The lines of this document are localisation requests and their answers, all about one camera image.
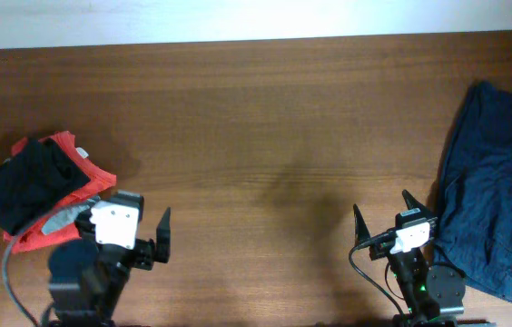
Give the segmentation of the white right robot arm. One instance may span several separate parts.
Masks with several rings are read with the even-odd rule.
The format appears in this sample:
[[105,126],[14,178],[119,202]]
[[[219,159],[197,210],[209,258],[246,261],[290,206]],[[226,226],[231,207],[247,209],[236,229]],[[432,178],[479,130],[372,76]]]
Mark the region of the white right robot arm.
[[[354,245],[349,252],[351,267],[376,287],[395,306],[395,326],[458,326],[465,307],[466,276],[448,263],[429,263],[422,248],[434,240],[438,217],[410,192],[402,192],[407,210],[395,216],[395,224],[371,235],[360,208],[353,206]],[[367,249],[372,261],[385,259],[386,273],[393,273],[407,306],[403,311],[390,288],[383,288],[354,262],[353,256]]]

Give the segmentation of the black t-shirt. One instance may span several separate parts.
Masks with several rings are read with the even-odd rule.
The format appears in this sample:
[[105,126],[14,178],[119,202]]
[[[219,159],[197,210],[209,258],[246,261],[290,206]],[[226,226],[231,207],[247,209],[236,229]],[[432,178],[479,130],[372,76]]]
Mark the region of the black t-shirt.
[[0,166],[0,228],[18,234],[89,182],[57,142],[30,139]]

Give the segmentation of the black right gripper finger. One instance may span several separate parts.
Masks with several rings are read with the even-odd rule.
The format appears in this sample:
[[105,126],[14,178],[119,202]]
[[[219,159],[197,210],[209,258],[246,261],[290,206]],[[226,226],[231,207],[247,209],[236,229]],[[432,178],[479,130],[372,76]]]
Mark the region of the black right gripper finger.
[[353,205],[353,214],[355,222],[354,247],[357,249],[367,247],[371,240],[370,232],[360,208],[356,204]]
[[400,214],[403,221],[416,221],[419,219],[432,219],[435,214],[423,203],[419,202],[409,191],[402,191],[403,200],[407,210]]

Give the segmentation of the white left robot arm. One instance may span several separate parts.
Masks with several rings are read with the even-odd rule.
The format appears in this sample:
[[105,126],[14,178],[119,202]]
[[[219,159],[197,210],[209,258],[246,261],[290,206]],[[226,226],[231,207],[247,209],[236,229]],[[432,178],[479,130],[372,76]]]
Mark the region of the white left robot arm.
[[113,313],[131,270],[150,271],[171,256],[171,212],[167,208],[156,236],[137,237],[144,197],[119,191],[78,213],[79,237],[57,246],[48,260],[52,303],[42,326],[114,326]]

